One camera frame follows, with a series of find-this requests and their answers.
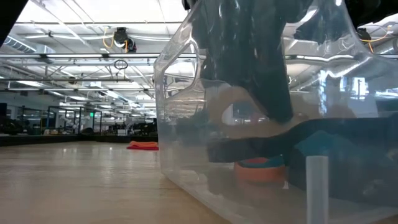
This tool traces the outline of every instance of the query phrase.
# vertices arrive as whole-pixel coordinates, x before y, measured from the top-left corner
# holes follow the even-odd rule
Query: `white post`
[[[327,224],[329,221],[329,158],[308,156],[307,224]]]

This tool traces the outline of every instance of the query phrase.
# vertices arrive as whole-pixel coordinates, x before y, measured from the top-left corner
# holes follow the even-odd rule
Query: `transparent plastic container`
[[[155,63],[162,172],[233,223],[393,217],[397,75],[342,0],[202,0]]]

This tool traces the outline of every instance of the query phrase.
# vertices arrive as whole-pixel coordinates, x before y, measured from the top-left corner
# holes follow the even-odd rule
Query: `light wood floor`
[[[0,148],[0,223],[227,223],[166,179],[156,152],[125,148]]]

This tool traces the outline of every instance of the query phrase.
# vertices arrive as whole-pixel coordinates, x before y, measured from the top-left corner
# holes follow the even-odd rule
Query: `yellow cable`
[[[374,53],[371,43],[368,43],[368,44],[369,44],[369,48],[371,49],[371,52]]]
[[[384,38],[387,37],[387,35],[389,34],[389,33],[388,33],[388,30],[389,30],[389,29],[390,29],[390,28],[387,28],[387,32],[386,32],[386,34],[384,35],[384,37],[378,38],[378,39],[376,39],[376,40],[362,40],[362,39],[360,39],[360,40],[362,40],[363,42],[367,42],[367,43],[377,42],[377,41],[382,40],[382,39],[384,39]]]
[[[112,44],[111,44],[111,46],[108,46],[108,45],[105,43],[105,35],[106,35],[106,30],[107,30],[107,29],[108,29],[108,28],[105,28],[104,38],[102,39],[102,41],[103,41],[104,46],[105,46],[106,48],[112,48],[112,47],[113,47],[113,42],[114,42],[114,32],[113,32],[113,34],[112,34]]]

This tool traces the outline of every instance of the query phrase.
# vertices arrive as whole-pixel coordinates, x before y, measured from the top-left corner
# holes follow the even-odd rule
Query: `ceiling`
[[[117,27],[126,27],[128,35],[134,39],[137,45],[137,54],[160,53],[167,41],[174,35],[181,22],[187,16],[187,11],[183,10],[181,0],[43,0],[41,6],[38,0],[28,1],[25,9],[18,18],[11,30],[10,36],[31,46],[47,46],[57,54],[120,54],[124,49],[112,45],[112,34]],[[396,37],[398,32],[398,15],[394,15],[376,24],[368,24],[366,28],[374,37],[383,37],[386,29],[392,31],[383,41],[375,44],[381,45],[383,42]],[[292,36],[296,28],[302,24],[289,24],[286,26],[284,34]],[[291,45],[289,38],[285,39],[285,46]],[[297,54],[305,52],[311,48],[317,48],[314,42],[299,41],[291,45],[287,52]],[[21,52],[10,46],[3,45],[0,48],[3,54],[20,54]],[[84,91],[71,93],[67,91],[56,91],[61,94],[55,95],[61,99],[73,94],[74,96],[85,97],[85,100],[74,100],[67,98],[67,101],[82,104],[86,101],[92,103],[115,103],[116,108],[125,109],[126,105],[137,103],[141,109],[136,110],[137,114],[155,115],[155,101],[152,76],[154,74],[154,59],[130,58],[124,59],[131,63],[125,70],[118,70],[114,66],[114,60],[103,60],[99,58],[76,59],[80,66],[70,66],[71,59],[53,59],[53,65],[47,66],[40,64],[37,60],[10,60],[12,66],[23,68],[27,78],[53,78],[66,79],[75,77],[99,79],[101,83],[78,82],[70,84],[68,82],[46,82],[45,86],[51,88],[94,88],[104,89],[129,89],[134,91]],[[179,60],[168,68],[167,82],[169,87],[177,90],[185,88],[191,84],[195,74],[194,60]],[[291,77],[298,77],[303,72],[311,73],[317,70],[317,66],[304,63],[287,65],[287,73]],[[21,83],[14,83],[14,87],[19,87]]]

